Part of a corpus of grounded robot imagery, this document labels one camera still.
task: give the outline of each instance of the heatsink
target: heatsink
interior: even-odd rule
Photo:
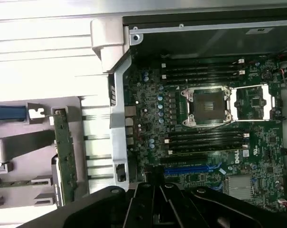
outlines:
[[[227,194],[239,200],[253,198],[251,177],[249,175],[230,176],[227,178]]]

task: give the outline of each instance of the capacitor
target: capacitor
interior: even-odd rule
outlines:
[[[257,165],[256,165],[256,164],[253,164],[253,163],[250,164],[250,167],[251,167],[251,169],[253,169],[253,170],[257,169]]]

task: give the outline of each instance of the green expansion card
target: green expansion card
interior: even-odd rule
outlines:
[[[166,60],[124,75],[131,182],[161,165],[167,182],[208,186],[284,210],[281,75],[254,57]]]
[[[64,109],[55,111],[54,127],[58,155],[53,158],[55,161],[52,161],[52,165],[57,165],[57,169],[52,170],[57,176],[54,180],[56,203],[63,206],[74,201],[74,191],[77,187],[73,139]]]

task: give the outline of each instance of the metal bracket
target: metal bracket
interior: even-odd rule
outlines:
[[[122,17],[97,18],[91,21],[92,49],[101,60],[104,73],[113,73],[130,48],[129,27]]]
[[[129,189],[129,166],[126,148],[125,134],[125,111],[124,111],[124,94],[123,94],[123,74],[131,65],[131,57],[128,57],[114,74],[114,87],[116,95],[116,103],[111,106],[111,123],[110,123],[110,141],[112,145],[112,162],[114,172],[114,184]],[[124,164],[125,181],[120,182],[116,168],[118,165]]]
[[[262,119],[248,119],[248,120],[240,120],[238,117],[237,108],[234,106],[234,103],[237,101],[237,90],[239,89],[248,89],[254,87],[261,87],[262,89],[262,99],[266,101],[266,104],[263,106],[263,117]],[[248,121],[267,121],[270,120],[270,112],[275,107],[275,97],[273,97],[269,93],[268,84],[261,84],[261,85],[250,85],[250,86],[242,86],[237,88],[232,88],[230,94],[230,110],[231,110],[231,117],[235,121],[239,122],[248,122]]]
[[[45,118],[44,108],[41,104],[28,103],[29,124],[42,124]]]

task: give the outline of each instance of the ram slot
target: ram slot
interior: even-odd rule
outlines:
[[[163,70],[175,71],[175,70],[196,70],[196,69],[242,69],[245,64],[244,62],[239,63],[239,59],[235,59],[233,62],[217,62],[217,63],[199,63],[199,59],[174,59],[167,60],[165,62]]]
[[[232,76],[205,76],[204,78],[197,77],[174,77],[162,80],[164,85],[178,85],[180,83],[187,82],[188,84],[201,84],[201,83],[226,83],[231,81],[239,81],[241,78],[239,75]]]
[[[169,136],[173,136],[173,135],[210,135],[213,133],[230,133],[230,134],[235,134],[235,133],[245,133],[245,131],[242,128],[224,128],[224,129],[214,129],[214,130],[209,130],[207,132],[204,133],[200,133],[197,130],[191,130],[191,131],[184,131],[184,132],[169,132],[168,135]]]

